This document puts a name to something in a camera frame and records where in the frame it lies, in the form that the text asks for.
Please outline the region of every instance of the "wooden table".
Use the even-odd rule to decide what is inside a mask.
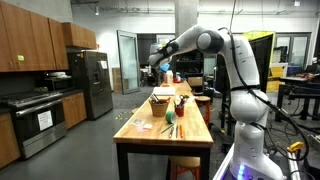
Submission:
[[[176,137],[174,130],[172,138],[169,138],[170,130],[161,134],[169,126],[165,117],[152,116],[148,99],[116,133],[113,141],[117,145],[118,168],[120,180],[129,179],[128,153],[159,154],[175,156],[200,157],[201,179],[209,179],[210,149],[213,140],[202,118],[199,108],[192,98],[191,88],[187,82],[170,85],[176,88],[177,95],[189,95],[190,99],[185,103],[184,116],[178,117],[175,125],[183,125],[184,137]],[[176,96],[172,96],[167,111],[174,111]],[[148,132],[138,132],[137,127],[130,125],[135,119],[146,120],[145,124],[152,124]]]

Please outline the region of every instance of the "stovetop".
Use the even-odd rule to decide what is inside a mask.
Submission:
[[[22,92],[0,97],[0,104],[8,107],[23,107],[45,100],[62,97],[59,92]]]

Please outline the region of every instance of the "lower cabinet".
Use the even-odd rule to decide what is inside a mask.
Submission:
[[[0,168],[20,157],[9,113],[0,115]]]
[[[82,92],[63,98],[62,105],[67,129],[87,118],[84,95]]]

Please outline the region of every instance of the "ceiling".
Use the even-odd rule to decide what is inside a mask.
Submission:
[[[294,6],[294,0],[238,0],[235,14],[284,15],[308,13],[318,15],[320,0],[299,0],[300,6]],[[70,0],[72,6],[97,5],[101,13],[174,13],[175,0]],[[201,14],[231,14],[234,0],[198,0],[198,12]]]

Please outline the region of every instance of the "yellow sign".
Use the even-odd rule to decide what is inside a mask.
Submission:
[[[23,55],[18,55],[18,61],[24,61],[24,56]]]

